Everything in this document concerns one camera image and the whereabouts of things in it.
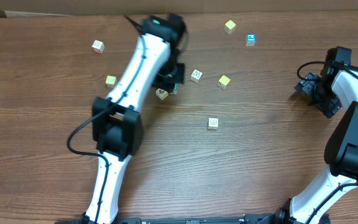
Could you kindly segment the red bird yellow block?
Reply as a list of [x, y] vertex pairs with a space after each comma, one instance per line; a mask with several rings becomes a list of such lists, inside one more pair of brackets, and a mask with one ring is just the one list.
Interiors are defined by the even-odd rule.
[[157, 95], [157, 97], [160, 100], [164, 100], [169, 95], [169, 92], [167, 92], [161, 88], [158, 88], [158, 89], [156, 89], [155, 94]]

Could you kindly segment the engraved plain wooden block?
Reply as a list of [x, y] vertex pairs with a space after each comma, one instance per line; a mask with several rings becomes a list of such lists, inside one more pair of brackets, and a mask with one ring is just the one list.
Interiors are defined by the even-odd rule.
[[218, 118], [208, 118], [208, 129], [216, 130], [219, 127]]

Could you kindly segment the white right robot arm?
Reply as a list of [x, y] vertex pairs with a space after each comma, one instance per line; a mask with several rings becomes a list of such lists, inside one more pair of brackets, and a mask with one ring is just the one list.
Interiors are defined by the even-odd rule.
[[342, 196], [358, 188], [358, 67], [352, 50], [327, 51], [319, 75], [301, 77], [295, 90], [310, 99], [327, 118], [345, 111], [324, 150], [326, 165], [297, 196], [290, 198], [262, 223], [329, 223], [329, 210]]

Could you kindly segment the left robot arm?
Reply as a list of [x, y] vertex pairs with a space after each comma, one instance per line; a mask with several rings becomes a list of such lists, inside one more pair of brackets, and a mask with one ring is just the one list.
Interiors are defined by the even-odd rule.
[[79, 223], [116, 221], [124, 173], [144, 137], [140, 111], [145, 97], [152, 87], [172, 93], [184, 82], [185, 65], [178, 62], [178, 46], [188, 35], [183, 18], [150, 16], [133, 25], [139, 39], [123, 76], [107, 97], [97, 97], [92, 105], [89, 123], [98, 172], [91, 203]]

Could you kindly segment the plain I wooden block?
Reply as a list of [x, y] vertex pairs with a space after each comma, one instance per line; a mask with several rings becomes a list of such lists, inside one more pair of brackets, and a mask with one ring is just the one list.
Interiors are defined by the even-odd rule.
[[203, 73], [201, 71], [194, 69], [191, 74], [190, 80], [195, 83], [199, 83], [201, 80], [202, 74]]

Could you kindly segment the green L wooden block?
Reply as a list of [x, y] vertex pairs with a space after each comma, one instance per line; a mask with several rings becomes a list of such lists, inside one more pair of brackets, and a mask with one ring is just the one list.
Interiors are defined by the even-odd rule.
[[171, 92], [171, 94], [176, 95], [177, 91], [178, 91], [178, 84], [176, 83], [174, 88], [173, 88], [173, 90], [172, 90], [172, 92]]

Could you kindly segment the yellow top duck block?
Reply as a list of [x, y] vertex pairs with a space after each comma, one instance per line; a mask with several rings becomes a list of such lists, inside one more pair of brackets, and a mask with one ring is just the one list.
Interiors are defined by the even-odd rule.
[[218, 80], [218, 86], [223, 90], [227, 88], [228, 84], [230, 83], [231, 79], [225, 75]]

